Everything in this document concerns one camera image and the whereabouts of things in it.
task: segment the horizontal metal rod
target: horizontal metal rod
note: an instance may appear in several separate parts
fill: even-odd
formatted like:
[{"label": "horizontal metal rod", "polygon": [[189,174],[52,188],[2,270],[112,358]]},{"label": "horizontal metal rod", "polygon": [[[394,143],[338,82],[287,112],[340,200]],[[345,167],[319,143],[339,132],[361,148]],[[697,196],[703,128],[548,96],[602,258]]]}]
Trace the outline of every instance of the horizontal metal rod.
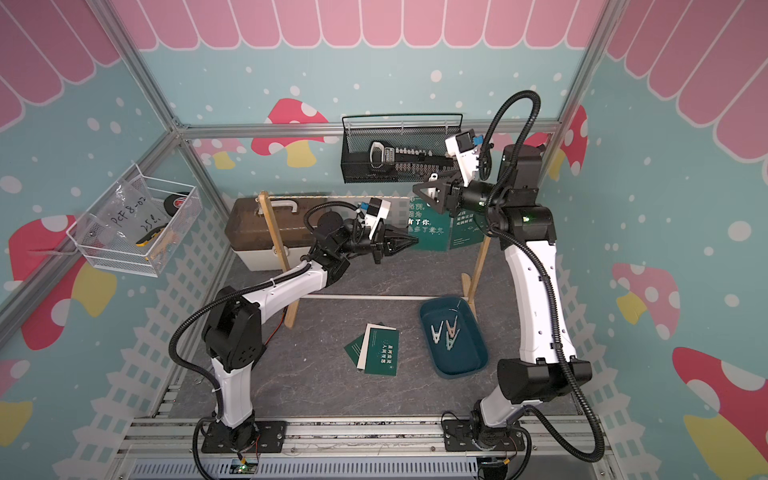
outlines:
[{"label": "horizontal metal rod", "polygon": [[[484,134],[488,130],[490,120],[464,120],[462,130],[474,128],[476,134]],[[407,122],[358,122],[358,126],[377,128],[400,127],[442,127],[434,121]],[[522,130],[525,120],[501,120],[496,127],[496,133],[515,134]],[[532,131],[553,134],[560,127],[560,122],[552,119],[539,120]],[[180,127],[179,133],[184,140],[198,138],[270,138],[270,137],[338,137],[343,135],[344,127],[341,122],[327,124],[252,124],[252,125],[207,125],[200,127]]]},{"label": "horizontal metal rod", "polygon": [[413,296],[413,295],[333,295],[330,293],[310,293],[302,298],[324,298],[328,300],[432,300],[439,296]]}]

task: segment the red wire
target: red wire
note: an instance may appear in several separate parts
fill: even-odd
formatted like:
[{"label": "red wire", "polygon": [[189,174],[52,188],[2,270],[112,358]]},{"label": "red wire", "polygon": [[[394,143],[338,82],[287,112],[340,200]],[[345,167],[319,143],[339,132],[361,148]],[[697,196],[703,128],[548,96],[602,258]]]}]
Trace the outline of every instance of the red wire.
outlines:
[{"label": "red wire", "polygon": [[287,312],[288,312],[288,307],[285,307],[285,308],[283,309],[283,318],[282,318],[282,319],[280,319],[280,324],[277,326],[277,328],[275,329],[275,331],[274,331],[274,332],[272,332],[272,335],[270,335],[270,338],[266,339],[266,342],[264,342],[264,346],[266,346],[266,345],[267,345],[267,343],[269,343],[269,342],[270,342],[270,340],[272,339],[272,337],[274,337],[274,336],[275,336],[275,333],[277,333],[277,330],[279,330],[279,329],[280,329],[280,327],[283,325],[283,322],[285,322],[285,319],[286,319],[286,313],[287,313]]}]

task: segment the black cable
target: black cable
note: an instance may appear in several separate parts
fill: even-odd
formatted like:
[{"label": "black cable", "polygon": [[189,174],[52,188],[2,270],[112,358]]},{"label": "black cable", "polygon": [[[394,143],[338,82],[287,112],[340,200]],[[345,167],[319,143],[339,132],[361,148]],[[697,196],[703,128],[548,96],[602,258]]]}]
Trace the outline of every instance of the black cable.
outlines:
[{"label": "black cable", "polygon": [[491,227],[490,231],[494,235],[503,238],[512,245],[515,245],[518,249],[520,249],[520,251],[525,253],[525,256],[528,257],[528,259],[536,267],[536,270],[538,270],[538,274],[541,277],[542,283],[544,284],[544,288],[547,292],[547,299],[549,301],[549,319],[552,325],[552,343],[554,345],[554,353],[558,358],[558,364],[560,365],[563,375],[568,381],[568,385],[571,387],[571,391],[581,406],[581,409],[584,412],[584,416],[587,417],[587,422],[589,422],[589,426],[592,429],[592,435],[594,436],[594,450],[590,453],[582,452],[581,450],[568,443],[568,440],[564,439],[563,436],[560,435],[560,433],[554,428],[549,420],[547,420],[547,417],[536,407],[525,406],[525,410],[536,415],[536,417],[541,421],[541,424],[547,429],[550,435],[552,435],[552,438],[554,438],[557,443],[559,443],[560,446],[566,450],[566,452],[570,453],[583,462],[597,462],[603,458],[603,454],[605,453],[605,441],[603,440],[603,432],[600,429],[600,422],[598,421],[597,416],[592,411],[592,408],[589,406],[589,402],[587,402],[587,398],[584,396],[584,393],[581,391],[581,388],[576,382],[576,377],[571,371],[571,366],[568,364],[568,360],[565,358],[565,354],[563,353],[563,345],[560,335],[560,323],[558,321],[557,297],[554,295],[554,287],[552,286],[552,281],[549,274],[547,273],[547,269],[538,259],[533,250],[531,250],[524,242],[521,242],[510,233],[501,231],[495,227]]},{"label": "black cable", "polygon": [[488,195],[488,205],[493,204],[493,201],[501,193],[502,188],[504,188],[504,185],[507,183],[507,180],[509,180],[509,176],[512,175],[512,172],[515,171],[515,168],[517,167],[520,149],[523,148],[523,143],[525,142],[525,139],[528,138],[528,133],[531,132],[533,123],[536,122],[536,118],[538,117],[538,111],[541,109],[541,97],[539,97],[538,94],[533,90],[523,90],[512,95],[507,99],[506,102],[504,102],[502,107],[498,109],[496,115],[493,117],[493,120],[491,120],[491,124],[488,126],[488,131],[485,133],[485,136],[482,139],[482,146],[480,147],[480,155],[478,157],[482,163],[480,167],[480,179],[487,180],[488,176],[491,174],[491,137],[493,136],[493,132],[496,130],[496,125],[498,125],[498,122],[502,119],[504,113],[506,113],[512,104],[518,100],[522,100],[523,98],[528,98],[533,103],[531,106],[531,113],[528,116],[528,121],[525,122],[525,126],[518,135],[515,146],[512,148],[510,164],[503,172],[499,172],[498,181],[491,189],[491,193]]},{"label": "black cable", "polygon": [[296,278],[297,276],[307,272],[310,268],[312,268],[312,265],[310,263],[307,263],[304,266],[304,268],[294,272],[285,273],[282,276],[278,276],[277,278],[274,279],[274,281],[270,280],[269,282],[259,283],[258,285],[254,285],[254,286],[248,286],[241,290],[222,296],[221,298],[217,298],[214,301],[208,303],[207,305],[202,306],[197,312],[190,315],[189,318],[184,320],[184,322],[181,323],[181,325],[179,325],[179,328],[177,328],[174,334],[170,337],[170,341],[168,342],[168,356],[170,357],[170,359],[173,360],[174,363],[176,363],[177,365],[183,366],[185,369],[189,369],[189,370],[192,370],[193,372],[201,374],[213,386],[214,393],[216,394],[216,404],[218,406],[216,420],[219,420],[221,418],[224,411],[224,399],[221,394],[221,385],[219,384],[219,381],[216,379],[216,376],[213,373],[209,372],[208,370],[204,369],[201,366],[195,365],[192,362],[188,362],[187,360],[182,359],[179,356],[178,352],[176,351],[177,344],[179,343],[179,338],[181,338],[181,336],[190,327],[190,325],[195,323],[196,320],[198,320],[200,317],[202,317],[206,313],[210,312],[215,306],[221,305],[222,303],[226,303],[230,300],[234,300],[238,296],[247,295],[248,293],[257,292],[259,290],[264,290],[267,287],[280,284],[287,280],[291,280],[292,278]]},{"label": "black cable", "polygon": [[202,419],[197,420],[197,425],[194,426],[194,431],[192,433],[192,459],[194,460],[194,466],[197,467],[197,472],[200,473],[201,477],[205,478],[205,480],[215,480],[214,477],[208,475],[208,472],[206,472],[202,462],[200,462],[200,454],[197,452],[197,436],[200,434],[200,430],[203,428],[205,422],[216,422],[216,418],[203,417]]},{"label": "black cable", "polygon": [[514,426],[514,425],[510,425],[509,429],[514,432],[520,432],[523,435],[525,435],[525,456],[523,457],[523,462],[518,467],[518,470],[511,477],[507,478],[507,480],[517,480],[518,478],[520,478],[520,475],[522,475],[523,472],[525,471],[525,467],[528,466],[528,461],[531,460],[531,451],[533,450],[533,441],[531,440],[531,434],[528,433],[528,430],[522,427]]},{"label": "black cable", "polygon": [[310,217],[312,216],[312,214],[314,214],[318,210],[322,210],[323,208],[327,208],[327,207],[346,207],[351,210],[358,209],[358,207],[356,207],[355,205],[352,205],[349,202],[341,202],[341,201],[325,202],[324,204],[315,205],[314,207],[307,210],[306,213],[304,214],[304,226],[307,228],[307,230],[310,231],[310,233],[315,230],[315,227],[310,225]]}]

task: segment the mushroom painting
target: mushroom painting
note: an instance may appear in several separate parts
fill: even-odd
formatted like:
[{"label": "mushroom painting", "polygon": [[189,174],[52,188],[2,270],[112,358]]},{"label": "mushroom painting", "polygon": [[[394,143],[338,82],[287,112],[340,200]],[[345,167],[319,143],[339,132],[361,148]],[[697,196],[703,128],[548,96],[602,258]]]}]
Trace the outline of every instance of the mushroom painting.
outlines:
[{"label": "mushroom painting", "polygon": [[[316,109],[294,98],[281,98],[272,108],[265,124],[327,124],[326,118]],[[288,153],[288,166],[293,168],[312,167],[317,159],[310,150],[310,140],[335,144],[338,137],[282,137],[254,138],[251,149],[259,155],[268,156],[282,149]]]},{"label": "mushroom painting", "polygon": [[679,347],[672,363],[683,382],[716,416],[683,417],[691,439],[723,480],[768,473],[766,380],[706,353]]},{"label": "mushroom painting", "polygon": [[232,170],[235,163],[229,152],[244,154],[247,150],[236,138],[198,138],[192,147],[206,166],[214,165],[219,170]]},{"label": "mushroom painting", "polygon": [[616,263],[613,276],[613,288],[618,284],[629,290],[616,299],[624,318],[635,325],[643,313],[648,312],[659,337],[668,340],[680,319],[680,293],[672,274],[660,268]]},{"label": "mushroom painting", "polygon": [[[29,370],[28,360],[0,360],[0,399]],[[0,402],[0,446],[11,445],[32,417],[32,402]]]},{"label": "mushroom painting", "polygon": [[[45,258],[45,252],[54,250],[64,239],[67,228],[74,223],[72,215],[46,217],[27,223],[8,239],[13,281],[6,282],[7,290],[15,289],[35,271]],[[59,280],[48,296],[22,325],[24,341],[32,350],[52,345],[67,323],[70,302],[80,302],[89,315],[104,312],[118,288],[118,278],[92,267],[85,258]]]},{"label": "mushroom painting", "polygon": [[552,164],[549,166],[549,177],[552,180],[560,180],[560,168],[566,158],[568,165],[571,166],[571,173],[574,176],[579,175],[584,166],[584,156],[587,154],[587,132],[587,111],[579,105],[571,127],[565,132],[560,150],[554,154]]}]

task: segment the green card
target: green card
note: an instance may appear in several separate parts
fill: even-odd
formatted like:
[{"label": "green card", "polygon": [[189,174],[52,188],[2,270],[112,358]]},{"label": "green card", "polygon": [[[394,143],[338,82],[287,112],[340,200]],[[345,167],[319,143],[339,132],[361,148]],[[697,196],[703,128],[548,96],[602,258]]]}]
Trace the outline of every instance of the green card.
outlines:
[{"label": "green card", "polygon": [[398,330],[370,329],[366,373],[373,375],[397,375]]},{"label": "green card", "polygon": [[[376,325],[384,326],[383,323],[379,322]],[[347,355],[349,355],[349,358],[352,360],[352,363],[357,366],[357,361],[360,359],[360,350],[362,349],[362,339],[365,338],[366,334],[363,333],[361,336],[354,339],[351,343],[347,344],[347,346],[344,347],[344,351]]]}]

